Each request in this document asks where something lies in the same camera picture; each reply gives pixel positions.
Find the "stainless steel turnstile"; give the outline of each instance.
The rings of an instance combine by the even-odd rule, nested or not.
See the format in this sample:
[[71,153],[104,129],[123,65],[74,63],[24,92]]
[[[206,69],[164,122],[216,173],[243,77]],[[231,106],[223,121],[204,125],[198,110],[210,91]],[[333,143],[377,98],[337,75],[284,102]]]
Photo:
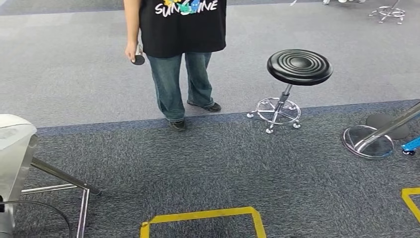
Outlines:
[[[0,115],[0,196],[3,201],[18,201],[21,195],[46,191],[80,188],[83,190],[77,237],[84,237],[90,194],[100,194],[99,189],[54,168],[33,157],[38,144],[36,128],[28,121],[14,115]],[[55,176],[68,184],[23,190],[30,166]],[[0,209],[0,238],[12,238],[15,204]]]

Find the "colorful graphic print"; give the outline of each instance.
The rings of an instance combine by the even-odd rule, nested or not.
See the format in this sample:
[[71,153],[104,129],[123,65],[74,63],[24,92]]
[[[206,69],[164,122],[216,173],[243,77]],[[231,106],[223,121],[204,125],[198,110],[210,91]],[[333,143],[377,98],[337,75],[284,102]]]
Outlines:
[[217,10],[218,0],[163,0],[155,7],[155,13],[168,17],[172,14],[188,15]]

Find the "hand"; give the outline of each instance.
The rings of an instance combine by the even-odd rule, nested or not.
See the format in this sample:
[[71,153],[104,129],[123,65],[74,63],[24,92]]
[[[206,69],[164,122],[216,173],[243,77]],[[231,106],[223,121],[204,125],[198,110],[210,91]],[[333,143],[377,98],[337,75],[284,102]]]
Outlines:
[[136,61],[137,46],[138,46],[137,42],[128,42],[127,47],[125,48],[125,55],[133,63]]

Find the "black object in hand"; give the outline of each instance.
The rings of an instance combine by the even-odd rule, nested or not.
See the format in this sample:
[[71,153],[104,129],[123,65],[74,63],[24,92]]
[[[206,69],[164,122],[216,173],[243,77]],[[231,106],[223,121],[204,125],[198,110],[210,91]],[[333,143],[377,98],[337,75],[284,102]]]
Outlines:
[[136,58],[136,61],[135,62],[133,62],[133,61],[131,61],[133,64],[135,64],[135,65],[142,65],[142,64],[144,64],[145,63],[145,59],[144,59],[144,57],[143,57],[143,55],[136,55],[135,56],[135,58]]

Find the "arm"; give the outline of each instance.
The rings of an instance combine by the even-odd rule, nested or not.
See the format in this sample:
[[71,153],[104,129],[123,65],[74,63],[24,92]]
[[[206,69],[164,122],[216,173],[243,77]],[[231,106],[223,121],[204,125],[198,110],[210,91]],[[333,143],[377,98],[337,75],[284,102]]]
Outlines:
[[127,22],[127,40],[137,44],[139,37],[139,11],[141,0],[124,0],[125,20]]
[[135,62],[136,49],[139,41],[141,0],[124,0],[124,13],[127,22],[127,47],[125,55]]

